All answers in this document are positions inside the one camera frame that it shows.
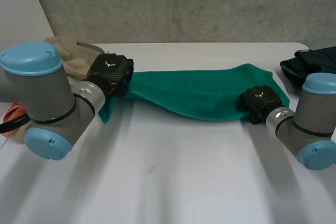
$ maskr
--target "white wall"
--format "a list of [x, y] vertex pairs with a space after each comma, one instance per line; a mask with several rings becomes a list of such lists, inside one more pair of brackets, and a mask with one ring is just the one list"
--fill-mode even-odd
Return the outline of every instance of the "white wall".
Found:
[[53, 35], [39, 0], [0, 0], [0, 51]]

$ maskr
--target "orange object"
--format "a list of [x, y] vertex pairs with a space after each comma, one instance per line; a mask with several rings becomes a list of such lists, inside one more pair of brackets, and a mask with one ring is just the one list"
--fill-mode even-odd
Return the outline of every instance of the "orange object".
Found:
[[[4, 123], [8, 122], [24, 114], [26, 114], [25, 107], [21, 103], [13, 103], [12, 106], [10, 106], [10, 108], [7, 110], [4, 116], [3, 122]], [[18, 128], [15, 130], [9, 131], [9, 132], [2, 133], [2, 136], [8, 137], [12, 135], [13, 133], [15, 133], [17, 130]]]

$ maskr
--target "black bag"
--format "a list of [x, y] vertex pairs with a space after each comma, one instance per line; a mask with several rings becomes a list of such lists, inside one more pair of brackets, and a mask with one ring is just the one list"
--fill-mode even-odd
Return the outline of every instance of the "black bag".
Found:
[[280, 63], [283, 73], [299, 93], [311, 73], [336, 73], [336, 47], [300, 50], [295, 58]]

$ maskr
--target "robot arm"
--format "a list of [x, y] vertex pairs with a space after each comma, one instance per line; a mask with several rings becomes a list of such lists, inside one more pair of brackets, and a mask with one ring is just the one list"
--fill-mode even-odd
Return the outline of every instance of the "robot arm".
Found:
[[0, 54], [0, 65], [0, 101], [25, 106], [34, 124], [26, 145], [54, 160], [67, 155], [108, 97], [126, 93], [133, 73], [133, 60], [100, 54], [87, 78], [71, 88], [61, 57], [46, 42], [11, 46]]
[[[264, 92], [264, 99], [254, 93]], [[269, 87], [254, 87], [240, 95], [252, 110], [251, 121], [266, 121], [271, 134], [306, 168], [325, 169], [336, 162], [336, 74], [314, 73], [307, 77], [296, 112], [282, 106]]]

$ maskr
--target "green cloth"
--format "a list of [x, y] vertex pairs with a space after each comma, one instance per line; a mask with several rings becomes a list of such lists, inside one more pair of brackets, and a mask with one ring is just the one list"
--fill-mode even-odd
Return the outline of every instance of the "green cloth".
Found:
[[[289, 105], [272, 73], [251, 64], [227, 70], [135, 72], [126, 98], [147, 100], [189, 118], [228, 121], [248, 115], [236, 106], [239, 95], [262, 85], [273, 88], [283, 105]], [[115, 98], [107, 101], [99, 111], [104, 123], [116, 102]]]

